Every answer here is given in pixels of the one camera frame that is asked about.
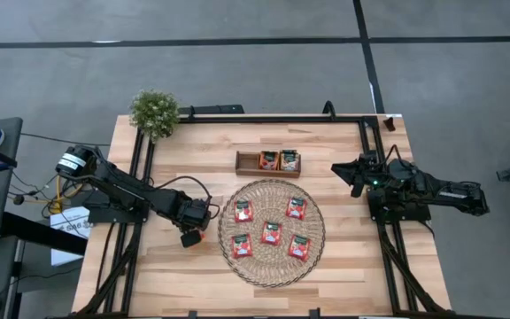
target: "black floor line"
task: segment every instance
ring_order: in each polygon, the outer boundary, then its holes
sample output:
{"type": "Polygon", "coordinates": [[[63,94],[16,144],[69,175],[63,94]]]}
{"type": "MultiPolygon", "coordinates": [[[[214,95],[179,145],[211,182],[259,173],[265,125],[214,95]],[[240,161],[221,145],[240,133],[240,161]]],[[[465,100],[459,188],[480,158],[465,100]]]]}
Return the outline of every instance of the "black floor line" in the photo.
{"type": "Polygon", "coordinates": [[[510,35],[372,37],[371,43],[510,43],[510,35]]]}
{"type": "Polygon", "coordinates": [[[369,43],[369,36],[367,35],[367,27],[365,24],[363,8],[361,7],[361,1],[353,0],[353,8],[355,9],[355,16],[358,21],[361,48],[363,49],[363,57],[365,59],[367,77],[369,78],[371,94],[373,95],[373,107],[376,113],[385,113],[383,98],[381,97],[381,88],[379,87],[379,81],[377,80],[375,62],[373,61],[373,52],[371,52],[371,45],[369,43]]]}
{"type": "Polygon", "coordinates": [[[139,40],[139,41],[77,41],[43,43],[0,43],[0,49],[56,49],[56,48],[125,48],[172,46],[220,46],[261,44],[344,44],[360,43],[358,37],[277,37],[277,38],[222,38],[189,40],[139,40]]]}

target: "small wooden tray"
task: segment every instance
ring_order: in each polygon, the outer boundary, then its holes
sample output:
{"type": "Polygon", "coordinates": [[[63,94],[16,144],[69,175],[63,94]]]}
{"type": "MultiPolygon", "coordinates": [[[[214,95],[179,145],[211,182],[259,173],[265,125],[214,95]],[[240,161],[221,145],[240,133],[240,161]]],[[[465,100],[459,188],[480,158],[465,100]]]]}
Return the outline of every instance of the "small wooden tray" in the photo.
{"type": "Polygon", "coordinates": [[[259,153],[237,152],[236,153],[236,174],[250,176],[289,177],[299,178],[302,169],[302,156],[298,154],[298,170],[266,170],[259,169],[259,153]]]}

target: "wooden table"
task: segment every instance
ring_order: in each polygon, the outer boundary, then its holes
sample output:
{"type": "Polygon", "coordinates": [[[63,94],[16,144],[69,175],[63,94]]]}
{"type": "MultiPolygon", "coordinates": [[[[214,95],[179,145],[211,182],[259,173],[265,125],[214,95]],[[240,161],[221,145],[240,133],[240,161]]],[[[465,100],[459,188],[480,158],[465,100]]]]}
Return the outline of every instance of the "wooden table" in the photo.
{"type": "MultiPolygon", "coordinates": [[[[403,120],[396,118],[395,126],[394,132],[381,126],[385,152],[397,144],[403,157],[411,160],[403,120]]],[[[120,116],[109,160],[125,171],[135,134],[128,117],[120,116]]],[[[361,153],[357,124],[182,124],[171,137],[157,142],[151,176],[161,184],[179,175],[193,175],[205,183],[216,204],[225,204],[236,190],[259,179],[235,174],[236,151],[280,149],[296,149],[303,155],[302,175],[289,181],[313,197],[324,217],[326,245],[317,268],[282,288],[247,284],[221,255],[217,222],[210,224],[201,244],[184,249],[179,230],[151,212],[143,227],[130,315],[187,315],[189,310],[199,315],[308,315],[309,309],[317,307],[323,315],[391,313],[377,229],[369,218],[365,196],[350,197],[348,185],[330,171],[333,163],[355,160],[361,153]]],[[[146,147],[142,152],[140,171],[146,147]]],[[[188,180],[172,187],[193,198],[205,195],[188,180]]],[[[97,225],[91,232],[73,311],[85,306],[96,289],[108,228],[108,224],[97,225]]],[[[402,229],[411,270],[434,300],[449,308],[433,237],[418,222],[402,222],[402,229]]],[[[116,232],[117,226],[104,277],[111,266],[116,232]]],[[[395,273],[401,307],[406,308],[402,277],[395,273]]],[[[118,281],[114,310],[120,308],[124,282],[124,277],[118,281]]]]}

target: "red snack packet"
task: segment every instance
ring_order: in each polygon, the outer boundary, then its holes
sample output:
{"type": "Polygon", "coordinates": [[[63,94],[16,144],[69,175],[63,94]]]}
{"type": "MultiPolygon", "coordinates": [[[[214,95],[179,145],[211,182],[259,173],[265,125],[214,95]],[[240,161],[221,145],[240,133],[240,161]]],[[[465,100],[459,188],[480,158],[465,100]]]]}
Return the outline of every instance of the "red snack packet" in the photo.
{"type": "Polygon", "coordinates": [[[252,256],[251,235],[237,235],[231,238],[231,250],[234,252],[234,258],[252,256]]]}
{"type": "Polygon", "coordinates": [[[298,218],[299,220],[305,219],[306,200],[303,198],[291,198],[287,206],[287,216],[298,218]]]}
{"type": "Polygon", "coordinates": [[[261,243],[271,245],[279,245],[281,239],[282,226],[276,222],[265,222],[263,225],[263,236],[261,236],[261,243]]]}
{"type": "Polygon", "coordinates": [[[289,256],[298,258],[302,261],[307,261],[309,248],[310,239],[299,235],[292,235],[289,247],[289,256]]]}
{"type": "Polygon", "coordinates": [[[253,220],[253,206],[250,200],[236,201],[236,222],[250,222],[253,220]]]}

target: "white paper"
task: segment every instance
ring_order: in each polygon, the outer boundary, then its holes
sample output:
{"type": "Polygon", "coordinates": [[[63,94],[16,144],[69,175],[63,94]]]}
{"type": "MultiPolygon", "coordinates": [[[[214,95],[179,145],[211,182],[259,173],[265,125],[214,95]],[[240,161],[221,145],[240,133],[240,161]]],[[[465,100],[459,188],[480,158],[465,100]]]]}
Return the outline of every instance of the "white paper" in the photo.
{"type": "MultiPolygon", "coordinates": [[[[91,231],[88,215],[89,210],[82,206],[66,209],[62,214],[50,216],[50,226],[55,230],[62,230],[78,237],[88,238],[91,231]]],[[[50,250],[50,264],[53,267],[77,261],[82,257],[75,253],[66,253],[57,249],[50,250]]]]}

